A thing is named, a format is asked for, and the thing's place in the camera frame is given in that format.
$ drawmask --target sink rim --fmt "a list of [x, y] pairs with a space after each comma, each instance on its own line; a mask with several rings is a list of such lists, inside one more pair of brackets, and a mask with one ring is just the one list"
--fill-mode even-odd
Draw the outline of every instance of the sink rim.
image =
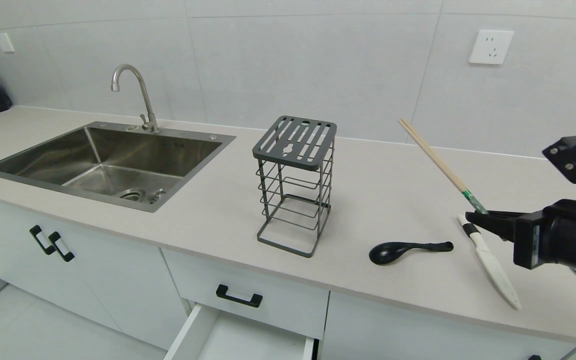
[[41, 189], [59, 192], [62, 194], [68, 194], [71, 196], [76, 196], [78, 198], [100, 201], [102, 203], [117, 205], [119, 207], [132, 208], [135, 210], [141, 210], [143, 212], [154, 213], [160, 207], [162, 207], [165, 203], [167, 203], [168, 200], [170, 200], [170, 198], [172, 198], [183, 186], [185, 186], [186, 183], [188, 183], [192, 178], [194, 178], [195, 175], [197, 175], [197, 173], [199, 173], [199, 171], [201, 171], [210, 161], [212, 161], [219, 153], [222, 152], [222, 150], [224, 150], [224, 148], [226, 148], [226, 146], [228, 146], [237, 137], [234, 135], [225, 135], [225, 134], [217, 134], [217, 133], [211, 133], [211, 132], [198, 132], [198, 131], [189, 131], [189, 130], [177, 130], [177, 129], [168, 129], [168, 128], [160, 128], [157, 133], [153, 134], [149, 131], [143, 130], [139, 126], [130, 125], [130, 124], [126, 124], [126, 123], [94, 121], [94, 122], [91, 122], [87, 125], [83, 125], [83, 126], [77, 127], [76, 129], [73, 129], [73, 130], [64, 132], [62, 134], [59, 134], [59, 135], [52, 137], [46, 141], [42, 141], [40, 143], [37, 143], [34, 146], [30, 146], [28, 148], [25, 148], [24, 150], [13, 153], [12, 155], [9, 155], [3, 159], [0, 159], [0, 164], [2, 162], [6, 162], [7, 160], [10, 160], [14, 157], [17, 157], [18, 155], [21, 155], [22, 153], [33, 150], [34, 148], [38, 148], [39, 146], [43, 146], [44, 144], [48, 144], [48, 143], [53, 142], [59, 138], [65, 137], [68, 134], [78, 132], [80, 130], [84, 130], [87, 128], [98, 128], [101, 130], [110, 130], [110, 131], [115, 131], [115, 132], [139, 133], [139, 134], [144, 134], [144, 135], [153, 136], [153, 137], [172, 137], [172, 138], [177, 138], [177, 139], [188, 139], [188, 140], [194, 140], [194, 141], [214, 142], [214, 143], [218, 143], [220, 145], [217, 148], [215, 148], [215, 150], [213, 150], [208, 156], [203, 158], [201, 160], [201, 162], [199, 162], [199, 164], [197, 164], [197, 166], [195, 166], [191, 171], [189, 171], [185, 176], [183, 176], [183, 178], [181, 178], [177, 183], [175, 183], [174, 186], [170, 187], [170, 189], [168, 189], [154, 203], [134, 202], [134, 201], [130, 201], [130, 200], [125, 200], [123, 198], [118, 198], [118, 197], [115, 197], [112, 195], [95, 193], [92, 191], [77, 189], [75, 187], [64, 186], [61, 184], [53, 184], [53, 183], [46, 182], [43, 180], [37, 180], [36, 178], [27, 178], [27, 177], [23, 177], [20, 175], [14, 175], [11, 173], [7, 173], [4, 171], [0, 171], [0, 178], [5, 179], [5, 180], [10, 180], [10, 181], [16, 182], [16, 183], [22, 183], [25, 185], [30, 185], [30, 186], [41, 188]]

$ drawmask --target open drawer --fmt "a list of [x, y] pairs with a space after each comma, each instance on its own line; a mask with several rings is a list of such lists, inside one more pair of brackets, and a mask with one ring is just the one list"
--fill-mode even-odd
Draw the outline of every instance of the open drawer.
[[164, 360], [311, 360], [314, 340], [197, 303]]

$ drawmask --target drawer handle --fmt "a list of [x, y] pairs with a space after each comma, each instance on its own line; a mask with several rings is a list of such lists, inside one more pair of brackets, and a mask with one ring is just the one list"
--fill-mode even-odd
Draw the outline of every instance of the drawer handle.
[[39, 247], [41, 248], [41, 250], [43, 250], [43, 253], [46, 255], [50, 255], [55, 252], [55, 247], [52, 245], [44, 246], [42, 241], [39, 240], [39, 237], [37, 237], [37, 235], [39, 235], [39, 233], [41, 232], [42, 228], [39, 227], [39, 225], [35, 225], [30, 229], [30, 234], [32, 235], [32, 237], [34, 237], [34, 241], [36, 241], [37, 244], [39, 244]]
[[61, 247], [64, 248], [66, 250], [66, 253], [64, 253], [64, 251], [59, 248], [59, 245], [57, 244], [57, 240], [61, 239], [62, 236], [59, 235], [59, 232], [55, 231], [52, 234], [50, 234], [48, 236], [48, 240], [50, 240], [50, 242], [53, 244], [53, 246], [55, 246], [55, 248], [57, 248], [57, 253], [59, 253], [59, 256], [61, 256], [61, 259], [64, 260], [64, 262], [70, 262], [70, 260], [73, 260], [75, 258], [75, 254], [72, 253], [69, 249], [68, 246], [66, 246], [66, 243], [64, 243], [64, 240], [61, 240]]
[[234, 296], [227, 295], [226, 294], [227, 292], [228, 292], [228, 286], [226, 286], [224, 284], [219, 284], [219, 287], [217, 287], [217, 297], [220, 297], [222, 299], [226, 299], [229, 301], [234, 301], [235, 303], [240, 303], [243, 305], [252, 306], [253, 308], [258, 308], [261, 305], [261, 301], [264, 298], [260, 294], [253, 294], [250, 301], [247, 301], [247, 300], [242, 300], [240, 298], [236, 298]]

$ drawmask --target sink drain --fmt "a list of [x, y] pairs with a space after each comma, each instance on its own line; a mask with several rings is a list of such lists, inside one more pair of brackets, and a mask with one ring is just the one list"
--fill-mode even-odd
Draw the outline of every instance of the sink drain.
[[166, 194], [166, 190], [164, 190], [164, 189], [158, 189], [157, 191], [153, 192], [150, 196], [150, 199], [149, 199], [150, 203], [151, 204], [157, 203], [157, 201], [159, 199], [161, 199], [162, 195], [164, 195], [164, 194]]
[[144, 198], [145, 194], [146, 192], [143, 191], [142, 189], [126, 189], [124, 191], [114, 194], [113, 196], [129, 201], [141, 201]]

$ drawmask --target white countertop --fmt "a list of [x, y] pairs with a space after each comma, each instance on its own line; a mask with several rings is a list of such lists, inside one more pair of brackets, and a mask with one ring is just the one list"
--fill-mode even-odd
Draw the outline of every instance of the white countertop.
[[[0, 113], [0, 160], [93, 121], [141, 123], [126, 116], [13, 107]], [[154, 213], [3, 178], [0, 200], [387, 305], [576, 343], [573, 274], [555, 264], [534, 270], [515, 266], [513, 244], [484, 231], [523, 309], [507, 305], [455, 219], [472, 208], [417, 146], [336, 140], [332, 211], [314, 256], [307, 259], [256, 239], [265, 218], [252, 148], [263, 131], [176, 121], [160, 121], [160, 126], [237, 138]], [[562, 198], [576, 199], [576, 185], [545, 160], [446, 149], [438, 153], [489, 210], [534, 212]], [[455, 249], [412, 253], [389, 266], [372, 264], [368, 251], [387, 241], [451, 241]]]

